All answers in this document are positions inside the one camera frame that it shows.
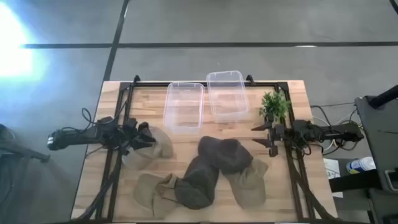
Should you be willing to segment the tan cap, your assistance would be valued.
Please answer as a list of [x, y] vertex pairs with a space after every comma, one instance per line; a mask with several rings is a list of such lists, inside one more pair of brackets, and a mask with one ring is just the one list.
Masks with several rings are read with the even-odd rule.
[[242, 172], [226, 174], [237, 204], [243, 209], [262, 206], [266, 201], [264, 175], [268, 165], [253, 159]]
[[174, 155], [172, 141], [163, 130], [149, 126], [149, 132], [154, 142], [150, 142], [148, 147], [130, 148], [129, 154], [122, 156], [122, 162], [128, 169], [142, 170], [156, 159], [169, 159]]
[[169, 174], [160, 177], [153, 174], [139, 176], [133, 190], [133, 199], [147, 209], [154, 218], [165, 218], [177, 207], [175, 184], [178, 177]]

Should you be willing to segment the black metal table frame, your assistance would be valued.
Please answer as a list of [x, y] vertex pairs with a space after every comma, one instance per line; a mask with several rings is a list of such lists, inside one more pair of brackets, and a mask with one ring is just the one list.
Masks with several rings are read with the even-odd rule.
[[[99, 104], [96, 112], [97, 118], [110, 116], [114, 112], [120, 86], [133, 81], [117, 82], [110, 81], [103, 84]], [[204, 112], [203, 124], [198, 134], [177, 134], [174, 135], [163, 126], [164, 100], [169, 83], [188, 82], [201, 83], [204, 86]], [[119, 175], [116, 199], [114, 200], [113, 216], [107, 219], [111, 202], [111, 189], [107, 191], [102, 206], [102, 215], [98, 222], [103, 223], [262, 223], [262, 222], [296, 222], [299, 221], [297, 209], [295, 208], [294, 196], [292, 193], [290, 173], [287, 163], [287, 156], [284, 144], [276, 142], [279, 147], [279, 155], [269, 157], [268, 149], [252, 141], [252, 138], [261, 138], [266, 132], [250, 131], [251, 128], [260, 125], [258, 107], [261, 105], [261, 98], [265, 92], [276, 90], [276, 85], [284, 85], [289, 88], [290, 101], [292, 103], [293, 117], [312, 121], [307, 92], [303, 80], [286, 81], [255, 81], [255, 85], [245, 81], [246, 93], [250, 107], [250, 114], [246, 120], [240, 123], [225, 124], [215, 123], [211, 113], [209, 97], [205, 81], [137, 81], [131, 92], [132, 104], [130, 116], [138, 121], [147, 121], [165, 130], [174, 143], [174, 156], [171, 159], [158, 159], [151, 163], [146, 170], [130, 170], [122, 165]], [[208, 134], [215, 138], [238, 139], [255, 157], [263, 160], [269, 165], [265, 174], [266, 202], [263, 206], [251, 209], [242, 209], [235, 201], [229, 182], [221, 175], [216, 186], [216, 198], [214, 203], [201, 210], [190, 210], [189, 208], [177, 207], [170, 215], [163, 219], [150, 218], [149, 211], [133, 201], [133, 188], [139, 176], [143, 173], [166, 176], [175, 174], [182, 176], [191, 159], [197, 155], [198, 141], [202, 135]], [[316, 196], [325, 210], [337, 218], [338, 214], [333, 200], [332, 192], [326, 174], [325, 164], [321, 149], [318, 146], [311, 146], [312, 154], [304, 156], [301, 164], [305, 166], [308, 186]], [[75, 197], [70, 219], [77, 219], [89, 207], [100, 191], [101, 181], [106, 167], [107, 152], [102, 149], [85, 159], [81, 172], [80, 182]], [[111, 152], [111, 171], [116, 163], [117, 152]]]

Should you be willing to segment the dark grey hat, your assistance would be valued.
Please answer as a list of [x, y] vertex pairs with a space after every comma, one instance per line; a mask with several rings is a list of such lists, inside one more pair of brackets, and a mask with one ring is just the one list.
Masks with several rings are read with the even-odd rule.
[[237, 139], [217, 139], [203, 136], [198, 143], [198, 154], [223, 174], [235, 174], [247, 168], [251, 153]]

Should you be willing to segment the clear plastic bin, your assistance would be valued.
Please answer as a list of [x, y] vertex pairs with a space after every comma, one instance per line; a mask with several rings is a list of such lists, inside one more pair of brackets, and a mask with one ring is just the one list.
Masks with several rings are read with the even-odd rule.
[[205, 87], [171, 82], [167, 87], [163, 125], [174, 134], [198, 134], [203, 124]]
[[211, 72], [206, 76], [211, 112], [216, 123], [245, 120], [249, 103], [241, 72]]

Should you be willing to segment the black cart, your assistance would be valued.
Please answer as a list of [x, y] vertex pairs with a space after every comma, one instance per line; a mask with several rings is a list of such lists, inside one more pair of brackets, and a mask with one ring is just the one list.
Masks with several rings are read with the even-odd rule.
[[398, 85], [354, 100], [381, 188], [371, 190], [379, 224], [398, 224]]

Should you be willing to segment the green potted plant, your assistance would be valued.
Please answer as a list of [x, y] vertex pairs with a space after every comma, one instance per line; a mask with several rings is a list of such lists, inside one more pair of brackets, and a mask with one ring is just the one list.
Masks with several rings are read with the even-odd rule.
[[291, 102], [282, 92], [265, 93], [261, 100], [262, 107], [259, 109], [259, 115], [265, 117], [272, 114], [275, 121], [282, 121], [285, 119], [290, 104]]

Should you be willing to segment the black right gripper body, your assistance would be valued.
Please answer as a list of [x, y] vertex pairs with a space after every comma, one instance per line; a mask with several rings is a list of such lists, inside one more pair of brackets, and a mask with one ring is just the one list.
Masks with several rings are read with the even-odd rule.
[[271, 157], [275, 157], [279, 154], [279, 150], [275, 145], [275, 142], [292, 139], [294, 137], [294, 131], [291, 128], [286, 128], [283, 124], [276, 124], [274, 127], [269, 129], [268, 137], [269, 155]]

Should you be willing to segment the black floor stand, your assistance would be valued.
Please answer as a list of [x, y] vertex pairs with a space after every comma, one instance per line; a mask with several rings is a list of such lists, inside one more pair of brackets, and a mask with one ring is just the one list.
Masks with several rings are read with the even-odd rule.
[[9, 224], [13, 216], [15, 194], [29, 159], [47, 162], [49, 157], [24, 147], [11, 129], [0, 124], [0, 224]]

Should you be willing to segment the dark green hat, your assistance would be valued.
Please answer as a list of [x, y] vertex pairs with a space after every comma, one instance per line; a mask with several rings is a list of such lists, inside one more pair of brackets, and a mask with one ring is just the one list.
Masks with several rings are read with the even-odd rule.
[[177, 202], [192, 210], [209, 207], [215, 199], [218, 177], [219, 169], [201, 156], [194, 157], [184, 176], [175, 183]]

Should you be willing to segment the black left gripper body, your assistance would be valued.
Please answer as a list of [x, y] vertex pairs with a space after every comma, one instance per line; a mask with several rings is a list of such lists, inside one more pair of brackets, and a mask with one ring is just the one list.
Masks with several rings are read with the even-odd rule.
[[138, 122], [136, 118], [129, 118], [123, 125], [119, 127], [119, 131], [121, 132], [122, 155], [128, 155], [130, 153], [129, 148], [132, 148], [133, 151], [139, 149], [139, 145], [136, 140], [139, 134], [137, 124]]

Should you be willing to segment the white paper sheet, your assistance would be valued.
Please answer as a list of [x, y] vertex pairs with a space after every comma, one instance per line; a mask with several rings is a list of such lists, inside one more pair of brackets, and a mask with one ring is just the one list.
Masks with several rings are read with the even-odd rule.
[[339, 162], [334, 159], [323, 159], [328, 179], [334, 179], [340, 176]]

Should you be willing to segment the white blue spray can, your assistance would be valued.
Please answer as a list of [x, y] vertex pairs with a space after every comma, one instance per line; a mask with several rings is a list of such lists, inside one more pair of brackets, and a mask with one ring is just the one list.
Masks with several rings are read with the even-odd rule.
[[346, 165], [346, 170], [349, 174], [358, 174], [361, 172], [374, 170], [376, 168], [374, 160], [372, 157], [362, 157], [360, 159], [355, 159], [348, 162]]

